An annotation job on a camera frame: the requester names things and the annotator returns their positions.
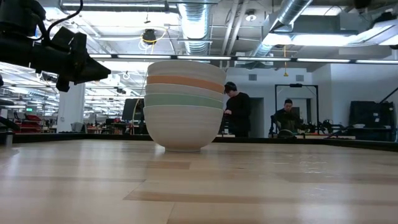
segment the wooden table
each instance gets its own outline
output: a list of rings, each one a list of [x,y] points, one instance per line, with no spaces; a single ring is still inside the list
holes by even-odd
[[[0,223],[393,224],[398,153],[152,141],[18,144],[0,152]]]

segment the orange bowl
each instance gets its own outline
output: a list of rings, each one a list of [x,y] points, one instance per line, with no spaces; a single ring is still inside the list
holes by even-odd
[[[147,84],[177,84],[177,85],[186,85],[186,86],[194,86],[199,88],[205,88],[207,90],[213,90],[218,93],[224,93],[224,86],[209,82],[206,80],[199,80],[196,78],[187,78],[173,75],[154,75],[147,77]]]

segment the man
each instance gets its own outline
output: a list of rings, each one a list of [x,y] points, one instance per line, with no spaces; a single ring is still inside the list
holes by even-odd
[[[297,132],[300,126],[300,116],[292,111],[293,101],[291,99],[285,100],[284,107],[277,111],[274,115],[274,121],[280,130],[289,130],[293,133]]]
[[[250,131],[250,97],[239,92],[233,82],[227,82],[224,87],[224,93],[229,96],[224,114],[232,124],[233,134],[238,138],[247,138]]]

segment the white bowl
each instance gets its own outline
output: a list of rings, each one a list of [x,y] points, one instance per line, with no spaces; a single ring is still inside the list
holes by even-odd
[[[194,86],[176,85],[176,84],[148,84],[145,86],[146,94],[153,93],[174,93],[184,95],[195,95],[212,98],[218,101],[223,101],[224,96],[216,91],[198,88]]]
[[[148,106],[145,122],[151,138],[166,151],[197,152],[217,136],[223,110],[203,106]]]
[[[156,62],[148,67],[148,76],[173,75],[197,78],[209,82],[225,84],[226,73],[214,65],[201,62],[168,60]]]

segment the bowl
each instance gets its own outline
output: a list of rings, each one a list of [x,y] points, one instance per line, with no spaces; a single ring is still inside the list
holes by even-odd
[[[146,106],[187,105],[187,106],[206,106],[210,108],[223,109],[222,101],[202,96],[155,93],[155,94],[146,94],[144,99]]]
[[[197,78],[224,85],[226,73],[214,65],[207,63],[169,60],[156,62],[148,67],[148,76],[178,75],[187,78]]]
[[[204,88],[186,86],[186,85],[175,85],[175,84],[148,84],[145,86],[146,94],[153,93],[174,93],[174,94],[186,94],[203,96],[212,98],[218,101],[223,101],[224,95],[215,91],[207,90]]]
[[[215,91],[218,93],[224,93],[224,86],[209,82],[206,80],[200,80],[197,78],[179,77],[175,75],[154,75],[147,77],[147,84],[176,84],[186,85],[198,88],[205,88],[207,90]]]
[[[197,152],[217,136],[223,110],[204,106],[147,106],[144,114],[149,135],[166,151]]]

